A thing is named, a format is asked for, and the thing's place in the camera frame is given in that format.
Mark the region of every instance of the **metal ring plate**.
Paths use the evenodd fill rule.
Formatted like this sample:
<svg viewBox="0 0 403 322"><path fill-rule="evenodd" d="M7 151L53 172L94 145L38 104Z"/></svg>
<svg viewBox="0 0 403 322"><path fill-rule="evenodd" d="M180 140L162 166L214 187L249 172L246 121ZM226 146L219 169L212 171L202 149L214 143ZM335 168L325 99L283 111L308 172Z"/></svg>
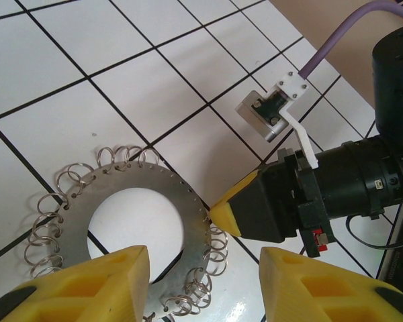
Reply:
<svg viewBox="0 0 403 322"><path fill-rule="evenodd" d="M150 285L148 289L144 315L149 316L155 312L155 317L159 319L168 314L164 312L164 302L170 297L183 294L188 272L195 267L206 269L209 258L204 258L204 254L209 251L206 241L210 238L210 225L204 221L206 210L203 203L177 174L154 164L142 163L143 167L139 167L137 161L128 164L131 167L125 171L114 168L115 165L124 166L124 162L115 163L112 168L107 164L82 178L88 181L93 175L96 176L80 195L75 199L69 198L68 210L58 210L64 219L60 224L62 235L58 239L59 255L63 257L63 268L91 259L87 246L89 223L98 206L114 193L130 188L146 188L162 194L172 202L181 216L184 240L181 259L162 280ZM111 170L105 174L104 169ZM76 184L67 195L71 196L78 191L79 186ZM174 306L175 303L169 303L169 312L175 309Z"/></svg>

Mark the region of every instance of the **white plastic mount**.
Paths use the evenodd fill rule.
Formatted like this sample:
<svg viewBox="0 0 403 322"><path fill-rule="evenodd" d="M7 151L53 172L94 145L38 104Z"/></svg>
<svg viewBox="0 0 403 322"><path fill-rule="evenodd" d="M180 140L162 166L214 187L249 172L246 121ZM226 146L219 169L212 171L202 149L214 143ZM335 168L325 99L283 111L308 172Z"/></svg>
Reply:
<svg viewBox="0 0 403 322"><path fill-rule="evenodd" d="M276 83L276 87L287 95L288 103L279 110L280 116L296 131L298 143L312 169L318 168L318 159L310 144L308 133L302 124L288 113L289 107L297 101L309 88L309 83L298 73L289 72Z"/></svg>

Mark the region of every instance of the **metal coil spring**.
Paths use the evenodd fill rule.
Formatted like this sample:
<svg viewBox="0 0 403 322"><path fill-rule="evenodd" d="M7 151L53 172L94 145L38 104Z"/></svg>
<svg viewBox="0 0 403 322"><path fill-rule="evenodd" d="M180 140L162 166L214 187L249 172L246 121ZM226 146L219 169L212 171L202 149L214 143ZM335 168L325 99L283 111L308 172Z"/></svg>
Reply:
<svg viewBox="0 0 403 322"><path fill-rule="evenodd" d="M173 316L183 317L186 315L198 315L202 309L209 307L212 302L212 277L221 276L225 273L228 265L228 236L224 231L217 227L211 227L206 235L214 236L208 240L209 250L204 254L204 259L209 257L209 261L221 264L224 263L221 270L216 268L208 272L202 267L193 268L187 274L187 282L184 286L184 293L175 297L170 297L164 302L164 311L169 311L169 303L174 302L179 310L171 312L167 317L174 321Z"/></svg>
<svg viewBox="0 0 403 322"><path fill-rule="evenodd" d="M149 151L153 152L156 156L156 165L159 164L160 161L160 156L159 153L153 149L142 149L140 146L120 146L116 148L115 150L111 148L102 148L100 151L97 153L97 165L99 168L102 167L101 164L101 155L103 154L104 151L108 151L111 156L111 163L110 167L106 168L103 170L104 174L110 173L112 170L117 170L117 171L126 171L127 168L131 168L130 161L134 159L134 156L137 156L138 160L138 165L140 167L143 166L143 162L146 161L147 158L147 153ZM119 154L124 153L124 164L119 166L115 164L116 158ZM87 168L90 172L94 172L94 168L90 166L89 164L86 163L74 163L69 166L67 166L65 171L62 171L56 179L55 186L57 189L57 193L48 193L47 195L44 195L42 198L39 199L38 204L37 204L37 211L39 213L39 216L37 219L33 222L32 230L30 234L27 237L28 240L28 245L24 249L24 260L26 261L27 264L29 264L32 268L30 270L30 277L32 278L37 278L40 276L44 276L47 274L51 274L53 272L61 270L62 266L62 256L58 255L60 251L60 244L58 242L58 238L61 236L61 228L60 228L60 223L64 222L64 219L62 215L60 215L57 211L49 211L49 212L44 212L41 210L40 205L42 204L42 201L47 199L48 197L58 197L62 203L62 209L64 211L69 210L71 207L71 199L77 198L77 196L81 195L83 192L83 189L90 185L91 183L94 182L96 177L93 175L88 181L82 180L82 176L80 176L77 172L71 170L76 166L82 166L84 168ZM60 187L60 180L64 174L67 174L67 176L74 182L76 182L79 186L79 190L77 193L73 193L70 196L68 196ZM49 232L51 235L42 235L40 234L40 230L42 228L49 228ZM53 254L47 255L43 257L41 260L38 260L37 262L31 261L28 256L28 250L31 247L42 247L42 246L49 246L53 245Z"/></svg>

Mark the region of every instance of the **beige wall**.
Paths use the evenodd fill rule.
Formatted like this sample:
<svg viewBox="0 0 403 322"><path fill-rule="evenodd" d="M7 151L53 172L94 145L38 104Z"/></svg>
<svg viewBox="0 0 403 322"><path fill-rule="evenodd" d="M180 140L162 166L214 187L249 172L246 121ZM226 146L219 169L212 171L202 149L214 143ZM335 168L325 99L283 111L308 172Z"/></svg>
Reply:
<svg viewBox="0 0 403 322"><path fill-rule="evenodd" d="M369 0L270 0L316 48L356 8ZM371 51L403 19L373 12L357 22L327 57L328 61L373 106Z"/></svg>

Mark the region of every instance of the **tile floor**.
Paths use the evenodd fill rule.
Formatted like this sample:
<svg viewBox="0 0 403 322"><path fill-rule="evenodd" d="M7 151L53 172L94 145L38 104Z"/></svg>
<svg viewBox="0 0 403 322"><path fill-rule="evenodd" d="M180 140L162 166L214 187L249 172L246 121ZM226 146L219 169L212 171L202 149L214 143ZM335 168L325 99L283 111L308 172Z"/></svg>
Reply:
<svg viewBox="0 0 403 322"><path fill-rule="evenodd" d="M38 198L53 191L64 165L93 163L100 147L157 149L207 207L276 160L278 148L298 148L290 129L265 142L234 108L314 52L266 0L0 0L0 296L28 279L22 252ZM373 109L327 61L309 80L290 112L317 152L376 134ZM385 243L397 209L374 222L356 219L356 233ZM356 242L343 219L332 226L340 243L320 260L376 277L384 253ZM116 248L107 239L123 231L98 237ZM122 247L130 244L123 239ZM303 252L299 238L280 245L230 238L230 267L215 279L213 305L179 320L262 321L263 246Z"/></svg>

